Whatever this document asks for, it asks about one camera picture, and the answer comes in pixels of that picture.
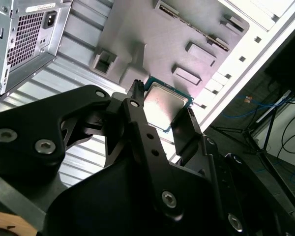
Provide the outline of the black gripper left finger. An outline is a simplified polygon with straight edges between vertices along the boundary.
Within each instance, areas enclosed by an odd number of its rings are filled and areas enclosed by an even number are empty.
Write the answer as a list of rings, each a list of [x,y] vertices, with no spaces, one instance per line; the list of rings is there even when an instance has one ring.
[[[93,135],[104,136],[106,145],[107,126],[86,127],[92,112],[143,105],[144,85],[135,80],[128,94],[110,96],[88,85],[1,112],[0,177],[26,192],[38,191],[54,180],[67,150]]]

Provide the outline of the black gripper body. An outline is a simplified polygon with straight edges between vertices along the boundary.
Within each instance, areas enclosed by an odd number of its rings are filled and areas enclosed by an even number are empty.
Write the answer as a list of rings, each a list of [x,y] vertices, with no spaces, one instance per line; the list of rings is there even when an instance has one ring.
[[[191,217],[181,166],[166,158],[142,108],[94,111],[87,128],[108,127],[105,168],[61,193],[47,212],[46,236],[187,236]]]

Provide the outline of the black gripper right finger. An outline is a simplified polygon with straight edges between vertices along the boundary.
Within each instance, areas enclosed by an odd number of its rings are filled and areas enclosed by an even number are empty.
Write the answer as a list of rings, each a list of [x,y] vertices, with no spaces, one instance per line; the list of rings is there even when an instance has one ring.
[[[191,109],[172,123],[191,215],[186,230],[200,236],[295,236],[295,219],[237,155],[221,156]]]

